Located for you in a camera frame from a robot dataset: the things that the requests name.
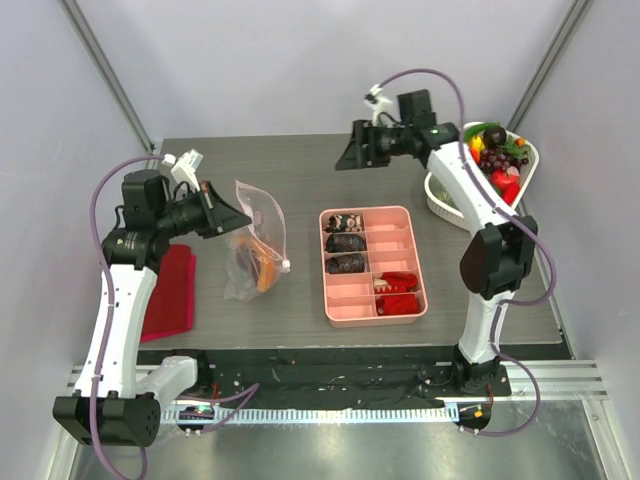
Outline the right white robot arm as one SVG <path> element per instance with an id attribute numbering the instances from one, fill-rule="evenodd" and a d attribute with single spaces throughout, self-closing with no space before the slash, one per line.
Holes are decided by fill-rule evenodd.
<path id="1" fill-rule="evenodd" d="M 386 167 L 394 157 L 410 156 L 440 181 L 466 221 L 471 241 L 459 270 L 469 307 L 454 348 L 451 380 L 460 393 L 475 394 L 498 375 L 502 323 L 531 271 L 537 223 L 517 215 L 495 192 L 476 165 L 463 129 L 437 121 L 428 90 L 398 96 L 398 119 L 390 116 L 392 102 L 380 86 L 373 86 L 365 101 L 372 117 L 353 122 L 336 170 Z"/>

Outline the clear pink zip bag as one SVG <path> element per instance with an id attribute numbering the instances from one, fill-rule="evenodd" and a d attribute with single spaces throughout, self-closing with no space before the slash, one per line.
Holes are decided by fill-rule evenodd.
<path id="1" fill-rule="evenodd" d="M 226 300 L 250 301 L 271 290 L 291 269 L 283 210 L 268 192 L 239 180 L 235 194 L 251 222 L 228 241 Z"/>

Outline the orange papaya slice toy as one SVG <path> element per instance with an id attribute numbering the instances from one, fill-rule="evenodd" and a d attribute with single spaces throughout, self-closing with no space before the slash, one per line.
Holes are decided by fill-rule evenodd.
<path id="1" fill-rule="evenodd" d="M 236 243 L 236 260 L 250 274 L 259 293 L 265 293 L 276 282 L 276 259 L 273 251 L 252 236 L 240 236 Z"/>

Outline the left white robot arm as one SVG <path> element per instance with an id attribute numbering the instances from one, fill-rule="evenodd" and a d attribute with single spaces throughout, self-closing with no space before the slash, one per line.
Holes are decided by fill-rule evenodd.
<path id="1" fill-rule="evenodd" d="M 189 233 L 212 238 L 251 220 L 208 181 L 178 200 L 168 197 L 168 186 L 155 170 L 126 174 L 124 224 L 100 245 L 106 268 L 91 346 L 72 394 L 57 397 L 52 409 L 54 419 L 84 445 L 93 444 L 96 432 L 104 445 L 148 447 L 170 403 L 184 392 L 200 399 L 212 389 L 205 356 L 195 350 L 178 351 L 137 379 L 144 318 L 171 239 Z"/>

